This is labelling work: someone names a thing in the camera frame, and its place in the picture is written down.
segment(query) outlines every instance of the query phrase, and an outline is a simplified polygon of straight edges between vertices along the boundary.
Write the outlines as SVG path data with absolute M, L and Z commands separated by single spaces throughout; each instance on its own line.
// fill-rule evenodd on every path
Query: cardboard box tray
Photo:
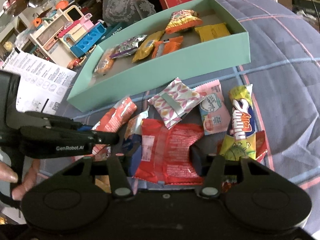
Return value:
M 106 75 L 92 78 L 92 72 L 106 49 L 140 34 L 164 30 L 172 12 L 193 9 L 203 25 L 225 22 L 231 35 L 200 42 L 195 30 L 165 34 L 161 40 L 184 36 L 181 49 L 170 54 L 131 63 L 133 56 L 116 59 Z M 79 74 L 68 102 L 85 112 L 162 86 L 176 77 L 187 79 L 250 62 L 249 34 L 243 26 L 215 0 L 193 0 L 143 19 L 100 43 Z

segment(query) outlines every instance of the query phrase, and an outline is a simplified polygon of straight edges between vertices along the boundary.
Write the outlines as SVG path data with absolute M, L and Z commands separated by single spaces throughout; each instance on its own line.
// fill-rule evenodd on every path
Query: instruction sheet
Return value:
M 21 76 L 16 102 L 19 112 L 55 114 L 76 75 L 70 69 L 15 49 L 2 69 Z

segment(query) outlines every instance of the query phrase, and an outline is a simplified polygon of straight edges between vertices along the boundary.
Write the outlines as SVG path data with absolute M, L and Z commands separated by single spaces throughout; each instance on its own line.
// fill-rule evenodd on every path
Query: human hand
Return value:
M 14 200 L 22 200 L 25 193 L 36 184 L 39 168 L 40 160 L 33 160 L 32 165 L 23 178 L 22 183 L 12 190 L 12 198 Z M 0 162 L 0 180 L 4 180 L 10 183 L 17 183 L 18 175 L 8 165 Z

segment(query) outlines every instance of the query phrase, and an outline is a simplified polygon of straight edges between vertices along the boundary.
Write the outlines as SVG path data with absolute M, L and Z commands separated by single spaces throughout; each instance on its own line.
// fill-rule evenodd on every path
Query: pink and white packet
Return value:
M 156 108 L 166 128 L 171 129 L 182 120 L 183 115 L 188 114 L 204 99 L 205 96 L 190 89 L 176 78 L 148 102 Z
M 230 114 L 224 105 L 219 80 L 214 80 L 194 88 L 205 99 L 199 104 L 204 135 L 224 132 L 230 123 Z

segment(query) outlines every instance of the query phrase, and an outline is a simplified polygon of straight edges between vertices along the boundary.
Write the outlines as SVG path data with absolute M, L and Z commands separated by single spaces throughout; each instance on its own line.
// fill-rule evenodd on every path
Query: yellow candy bar wrapper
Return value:
M 220 154 L 227 160 L 238 161 L 241 156 L 256 158 L 256 131 L 251 93 L 252 84 L 234 87 L 229 91 L 233 109 L 220 150 Z
M 152 52 L 155 42 L 159 41 L 163 36 L 165 30 L 153 33 L 146 38 L 146 40 L 138 48 L 136 54 L 134 54 L 132 62 L 144 59 Z
M 225 23 L 196 27 L 195 30 L 200 35 L 201 42 L 230 35 Z

